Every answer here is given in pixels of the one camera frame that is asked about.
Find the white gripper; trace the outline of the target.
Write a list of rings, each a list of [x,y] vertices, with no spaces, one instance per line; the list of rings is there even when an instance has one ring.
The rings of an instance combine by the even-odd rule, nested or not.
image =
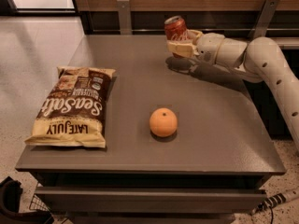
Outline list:
[[[168,40],[168,50],[184,58],[196,56],[199,63],[214,65],[217,61],[218,51],[225,36],[216,33],[203,35],[201,31],[191,29],[187,30],[187,34],[190,40]]]

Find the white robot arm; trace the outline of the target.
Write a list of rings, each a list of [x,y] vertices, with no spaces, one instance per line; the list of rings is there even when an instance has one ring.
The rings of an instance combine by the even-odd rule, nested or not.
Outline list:
[[[222,66],[246,81],[265,82],[299,149],[299,79],[273,39],[258,37],[245,42],[188,30],[172,36],[167,47],[180,57],[196,58],[200,64]]]

